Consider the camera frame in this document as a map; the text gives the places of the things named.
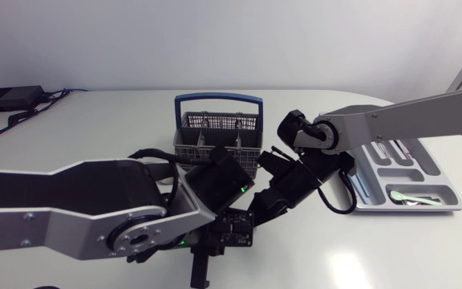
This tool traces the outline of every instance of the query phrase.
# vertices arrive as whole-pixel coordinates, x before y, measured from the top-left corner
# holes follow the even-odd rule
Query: blue basket handle
[[[260,132],[263,132],[263,99],[259,97],[227,92],[197,92],[176,96],[174,99],[174,108],[176,113],[177,129],[181,128],[181,102],[187,100],[237,100],[257,104],[257,111],[259,115],[257,127]]]

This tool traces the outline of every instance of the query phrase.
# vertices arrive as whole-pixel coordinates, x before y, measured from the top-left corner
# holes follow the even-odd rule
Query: spoon
[[[438,201],[431,201],[431,200],[427,200],[427,199],[424,199],[424,198],[421,198],[421,197],[408,197],[406,195],[403,195],[397,191],[391,191],[390,192],[390,197],[396,201],[402,201],[402,200],[406,200],[406,201],[417,201],[417,202],[421,202],[421,203],[424,203],[424,204],[428,204],[428,205],[433,205],[433,206],[441,206],[441,203],[438,202]]]

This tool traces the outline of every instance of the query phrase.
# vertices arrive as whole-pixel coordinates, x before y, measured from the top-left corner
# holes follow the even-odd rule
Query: white tabletop
[[[331,91],[231,91],[263,98],[263,148],[275,145],[286,114],[310,120],[352,104],[388,102]],[[51,171],[70,163],[125,157],[137,149],[173,152],[174,96],[189,91],[76,92],[0,136],[0,169]],[[187,110],[254,112],[252,104],[188,102]],[[11,113],[0,113],[0,128]],[[425,139],[462,198],[462,137]],[[235,207],[246,208],[256,185]],[[341,190],[336,178],[322,189]],[[124,258],[78,261],[47,248],[0,251],[0,288],[188,288],[189,250],[161,251],[144,264]],[[443,214],[329,211],[316,193],[295,210],[259,226],[251,248],[226,248],[210,258],[210,288],[462,288],[462,211]]]

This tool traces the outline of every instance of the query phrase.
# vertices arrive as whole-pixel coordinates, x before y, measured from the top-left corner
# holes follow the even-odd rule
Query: gray cutlery tray
[[[409,153],[408,158],[393,140],[382,141],[388,155],[376,144],[370,143],[349,153],[356,160],[356,173],[362,178],[370,197],[358,192],[357,211],[456,211],[462,210],[462,201],[434,158],[417,139],[398,140]],[[438,198],[441,206],[410,206],[397,204],[389,193],[396,190],[408,197]]]

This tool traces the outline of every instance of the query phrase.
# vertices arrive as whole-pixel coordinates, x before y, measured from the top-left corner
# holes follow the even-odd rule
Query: black device
[[[40,85],[0,88],[0,112],[32,110],[43,93]]]

